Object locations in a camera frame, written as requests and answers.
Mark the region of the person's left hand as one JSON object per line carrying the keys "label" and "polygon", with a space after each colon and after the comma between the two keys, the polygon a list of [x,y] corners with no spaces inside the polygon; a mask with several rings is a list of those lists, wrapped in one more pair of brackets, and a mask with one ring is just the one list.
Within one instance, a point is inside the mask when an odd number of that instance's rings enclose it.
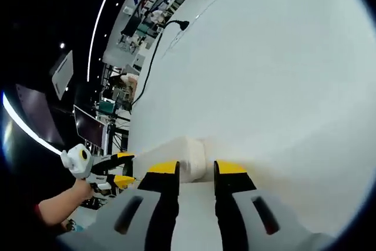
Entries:
{"label": "person's left hand", "polygon": [[91,199],[94,191],[91,185],[84,179],[76,179],[72,186],[72,193],[76,200],[83,202],[84,200]]}

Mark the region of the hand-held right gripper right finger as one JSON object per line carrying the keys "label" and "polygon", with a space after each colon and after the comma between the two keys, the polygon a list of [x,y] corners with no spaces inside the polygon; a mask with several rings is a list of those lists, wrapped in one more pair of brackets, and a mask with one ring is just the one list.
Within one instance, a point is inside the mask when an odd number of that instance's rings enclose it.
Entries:
{"label": "hand-held right gripper right finger", "polygon": [[305,228],[240,165],[214,161],[215,213],[224,250],[326,250],[332,237]]}

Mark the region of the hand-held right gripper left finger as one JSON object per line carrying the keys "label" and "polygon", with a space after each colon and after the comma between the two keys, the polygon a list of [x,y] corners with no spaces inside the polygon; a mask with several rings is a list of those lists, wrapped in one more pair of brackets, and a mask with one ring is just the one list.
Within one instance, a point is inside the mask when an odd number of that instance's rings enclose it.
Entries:
{"label": "hand-held right gripper left finger", "polygon": [[101,207],[81,232],[58,237],[62,250],[170,250],[179,213],[180,163],[151,167],[136,189]]}

